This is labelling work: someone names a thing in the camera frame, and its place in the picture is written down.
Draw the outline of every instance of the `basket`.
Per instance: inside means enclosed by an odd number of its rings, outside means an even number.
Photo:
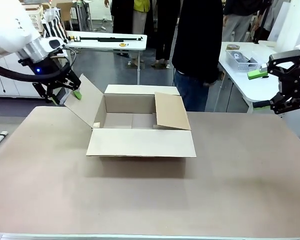
[[[250,62],[238,62],[231,54],[230,52],[240,52],[243,54],[246,58],[250,59]],[[236,72],[239,73],[248,73],[250,71],[257,70],[260,68],[261,64],[256,60],[256,57],[253,53],[248,53],[244,51],[239,50],[227,50],[226,51],[226,57],[225,57],[226,63]]]
[[[23,6],[26,12],[29,14],[35,29],[37,29],[39,33],[42,33],[44,31],[44,26],[41,23],[44,15],[43,6],[39,4],[24,4]]]

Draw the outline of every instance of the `black and white striped bag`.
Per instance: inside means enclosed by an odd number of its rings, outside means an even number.
[[[42,25],[44,28],[44,38],[58,37],[61,38],[64,43],[69,43],[68,34],[61,22],[60,9],[56,7],[46,9],[42,18]]]

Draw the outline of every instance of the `person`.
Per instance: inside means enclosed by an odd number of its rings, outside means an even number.
[[[134,0],[132,34],[144,34],[147,12],[150,10],[150,0]],[[130,53],[131,64],[138,66],[138,53]]]
[[[109,7],[109,0],[104,0],[104,6]],[[131,34],[134,14],[134,0],[112,0],[110,5],[114,34]],[[127,53],[117,53],[128,58]]]
[[[263,15],[267,9],[266,6],[264,6],[260,12],[257,20],[254,22],[254,25],[252,27],[252,31],[254,31],[254,37],[253,41],[256,42],[257,37],[260,35],[259,40],[268,40],[270,36],[270,32],[277,20],[277,17],[279,15],[279,12],[281,10],[281,7],[284,2],[290,3],[290,0],[272,0],[272,4],[270,6],[268,15],[266,17],[266,20],[264,22],[263,28],[261,28],[262,21],[264,19]]]
[[[178,15],[180,13],[180,0],[157,0],[157,43],[155,51],[154,68],[168,68],[169,59],[174,40]]]
[[[213,34],[205,36],[198,26]],[[222,0],[183,2],[172,64],[173,82],[188,112],[205,111],[209,87],[219,75],[222,29]]]
[[[246,37],[252,16],[265,5],[264,0],[227,0],[223,10],[222,41],[243,42]]]

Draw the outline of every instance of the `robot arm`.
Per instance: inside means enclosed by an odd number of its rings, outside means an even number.
[[[278,66],[282,63],[292,62],[288,69]],[[248,73],[249,79],[272,74],[278,77],[279,92],[267,101],[254,102],[254,108],[270,106],[275,114],[300,109],[300,50],[286,51],[272,54],[269,62],[262,65],[257,75]]]
[[[0,76],[22,82],[31,82],[42,98],[60,103],[55,90],[77,90],[81,81],[68,63],[61,66],[57,54],[65,43],[58,37],[42,38],[19,0],[0,0],[0,58],[16,53],[23,66],[29,66],[35,75],[27,75],[0,67]]]

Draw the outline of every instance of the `gray floor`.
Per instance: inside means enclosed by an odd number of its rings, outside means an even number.
[[[111,30],[111,23],[104,25],[107,30]],[[171,86],[173,82],[174,69],[156,70],[151,67],[155,60],[155,50],[147,49],[143,53],[145,68],[141,70],[142,85]],[[128,59],[113,54],[111,52],[82,51],[77,55],[74,64],[74,71],[79,76],[85,74],[90,81],[101,91],[104,91],[108,84],[137,84],[137,70],[127,68]],[[221,81],[218,81],[210,88],[207,112],[213,112]],[[232,88],[230,80],[224,83],[218,102],[217,112],[246,113],[248,107],[242,99],[242,95]],[[9,131],[12,133],[25,117],[36,106],[47,105],[40,99],[12,99],[0,98],[0,132]]]

